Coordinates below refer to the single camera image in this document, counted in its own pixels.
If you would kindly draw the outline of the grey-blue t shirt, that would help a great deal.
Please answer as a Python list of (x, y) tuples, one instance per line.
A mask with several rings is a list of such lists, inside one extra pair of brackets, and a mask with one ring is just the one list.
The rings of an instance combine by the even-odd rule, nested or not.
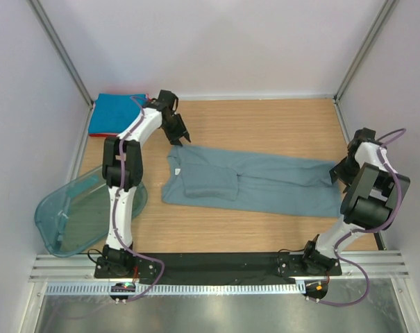
[(334, 162), (202, 146), (175, 146), (162, 188), (168, 204), (337, 218)]

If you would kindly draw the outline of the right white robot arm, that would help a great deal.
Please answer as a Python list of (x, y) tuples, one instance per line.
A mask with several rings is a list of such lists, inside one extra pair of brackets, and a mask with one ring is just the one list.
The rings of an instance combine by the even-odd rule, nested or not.
[(333, 182), (346, 185), (336, 224), (307, 242), (300, 265), (309, 275), (329, 273), (339, 255), (364, 234), (386, 230), (393, 223), (410, 187), (410, 179), (394, 169), (387, 145), (405, 133), (394, 130), (381, 138), (362, 128), (348, 144), (347, 156), (330, 170)]

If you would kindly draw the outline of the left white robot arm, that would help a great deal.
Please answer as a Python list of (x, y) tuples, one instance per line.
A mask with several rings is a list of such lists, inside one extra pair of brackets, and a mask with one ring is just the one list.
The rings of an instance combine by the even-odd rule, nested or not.
[(102, 176), (110, 197), (110, 224), (95, 278), (126, 278), (136, 267), (131, 223), (133, 200), (143, 177), (143, 145), (159, 128), (172, 146), (181, 146), (181, 139), (191, 141), (173, 92), (162, 89), (144, 104), (134, 96), (131, 101), (140, 113), (122, 133), (104, 141)]

